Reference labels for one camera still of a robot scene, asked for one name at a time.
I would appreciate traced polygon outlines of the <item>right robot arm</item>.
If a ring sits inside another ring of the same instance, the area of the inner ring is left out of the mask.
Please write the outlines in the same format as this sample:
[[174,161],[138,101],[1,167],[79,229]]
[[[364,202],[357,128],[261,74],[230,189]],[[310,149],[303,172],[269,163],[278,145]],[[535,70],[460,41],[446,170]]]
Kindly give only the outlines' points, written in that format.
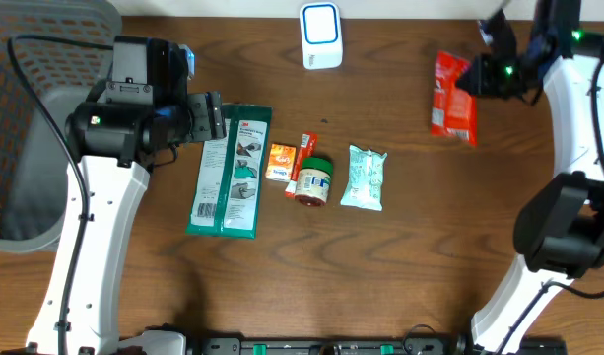
[[526,331],[562,291],[604,266],[604,34],[586,31],[577,1],[537,3],[519,50],[503,9],[480,22],[487,53],[457,80],[478,98],[533,91],[551,113],[554,173],[519,212],[515,256],[489,302],[470,321],[460,354],[519,354]]

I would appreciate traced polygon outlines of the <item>green white packet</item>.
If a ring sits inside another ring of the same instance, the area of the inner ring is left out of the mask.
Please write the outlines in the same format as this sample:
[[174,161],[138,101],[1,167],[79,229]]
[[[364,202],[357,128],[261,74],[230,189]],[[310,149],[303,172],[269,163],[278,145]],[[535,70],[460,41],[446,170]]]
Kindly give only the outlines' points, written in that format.
[[256,237],[272,113],[269,106],[222,106],[227,136],[203,145],[186,234]]

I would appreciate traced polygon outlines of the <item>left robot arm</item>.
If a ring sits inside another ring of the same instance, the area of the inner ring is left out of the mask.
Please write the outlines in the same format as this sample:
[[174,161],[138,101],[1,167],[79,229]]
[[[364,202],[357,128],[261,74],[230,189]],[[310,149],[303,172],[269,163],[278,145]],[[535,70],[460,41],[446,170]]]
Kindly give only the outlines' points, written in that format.
[[118,36],[108,75],[52,131],[68,192],[46,295],[27,354],[190,354],[193,341],[163,324],[122,339],[120,285],[134,218],[156,156],[226,136],[218,93],[191,94],[195,56],[183,44]]

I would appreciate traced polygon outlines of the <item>pale green tissue pack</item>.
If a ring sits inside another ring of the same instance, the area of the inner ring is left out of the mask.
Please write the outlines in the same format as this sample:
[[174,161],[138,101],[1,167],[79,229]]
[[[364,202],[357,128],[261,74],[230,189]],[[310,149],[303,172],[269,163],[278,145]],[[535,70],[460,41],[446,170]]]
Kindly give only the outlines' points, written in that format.
[[342,206],[381,211],[384,162],[387,154],[351,145],[348,183],[341,198]]

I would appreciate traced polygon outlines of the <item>small orange carton box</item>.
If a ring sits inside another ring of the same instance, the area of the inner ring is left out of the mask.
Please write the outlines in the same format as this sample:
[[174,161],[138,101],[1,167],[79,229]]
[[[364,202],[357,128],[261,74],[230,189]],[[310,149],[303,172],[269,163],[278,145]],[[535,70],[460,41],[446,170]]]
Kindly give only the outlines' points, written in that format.
[[265,177],[269,180],[288,182],[295,164],[297,148],[273,143],[268,158]]

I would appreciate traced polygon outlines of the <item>green lid seasoning jar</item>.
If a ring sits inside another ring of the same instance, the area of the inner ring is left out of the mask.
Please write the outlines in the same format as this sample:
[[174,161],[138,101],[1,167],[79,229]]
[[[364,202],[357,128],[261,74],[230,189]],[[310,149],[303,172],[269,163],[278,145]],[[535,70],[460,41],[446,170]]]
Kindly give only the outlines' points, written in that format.
[[324,206],[328,200],[332,175],[331,162],[317,157],[306,158],[299,173],[294,199],[306,206]]

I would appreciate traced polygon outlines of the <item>small red stick packet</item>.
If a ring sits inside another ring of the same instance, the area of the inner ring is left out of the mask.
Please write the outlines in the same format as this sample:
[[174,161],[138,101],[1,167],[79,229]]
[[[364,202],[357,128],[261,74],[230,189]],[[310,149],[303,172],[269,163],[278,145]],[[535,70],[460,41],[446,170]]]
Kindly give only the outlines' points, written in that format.
[[285,189],[285,196],[293,199],[297,188],[299,173],[302,168],[302,163],[306,158],[309,158],[314,153],[318,136],[313,132],[305,132],[302,135],[302,142],[297,152],[297,157],[292,170],[291,179]]

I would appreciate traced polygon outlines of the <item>red snack bag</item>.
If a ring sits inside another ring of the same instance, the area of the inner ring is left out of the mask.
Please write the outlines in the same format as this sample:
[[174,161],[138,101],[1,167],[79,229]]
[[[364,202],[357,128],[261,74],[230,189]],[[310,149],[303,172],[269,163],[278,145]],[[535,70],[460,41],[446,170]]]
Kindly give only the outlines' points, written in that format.
[[476,102],[466,91],[456,87],[456,81],[469,66],[466,59],[445,51],[437,53],[431,134],[456,137],[476,147]]

